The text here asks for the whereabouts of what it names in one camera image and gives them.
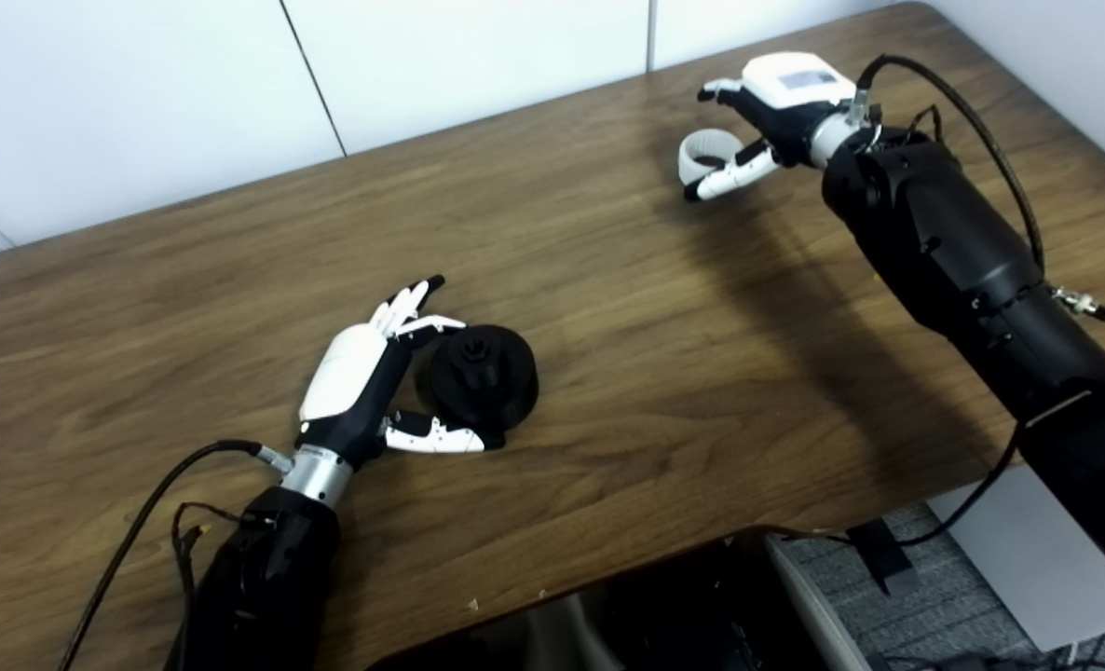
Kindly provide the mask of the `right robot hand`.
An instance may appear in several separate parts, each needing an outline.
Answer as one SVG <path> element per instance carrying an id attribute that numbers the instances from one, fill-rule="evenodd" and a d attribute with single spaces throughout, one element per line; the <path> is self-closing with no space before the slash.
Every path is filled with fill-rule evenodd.
<path id="1" fill-rule="evenodd" d="M 730 132 L 702 129 L 677 149 L 677 178 L 690 202 L 705 202 L 779 169 L 824 170 L 836 150 L 867 129 L 867 94 L 811 52 L 753 57 L 739 77 L 705 82 L 699 102 L 726 106 L 760 133 L 741 144 Z"/>

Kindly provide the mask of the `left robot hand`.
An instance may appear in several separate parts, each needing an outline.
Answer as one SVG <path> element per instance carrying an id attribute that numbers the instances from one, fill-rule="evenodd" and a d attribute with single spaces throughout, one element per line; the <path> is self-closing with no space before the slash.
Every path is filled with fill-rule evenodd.
<path id="1" fill-rule="evenodd" d="M 391 409 L 415 352 L 467 324 L 422 314 L 445 284 L 430 276 L 379 303 L 368 322 L 336 335 L 311 378 L 298 409 L 298 450 L 332 451 L 352 469 L 387 449 L 422 454 L 488 453 L 506 444 L 498 431 L 446 423 L 441 417 Z"/>

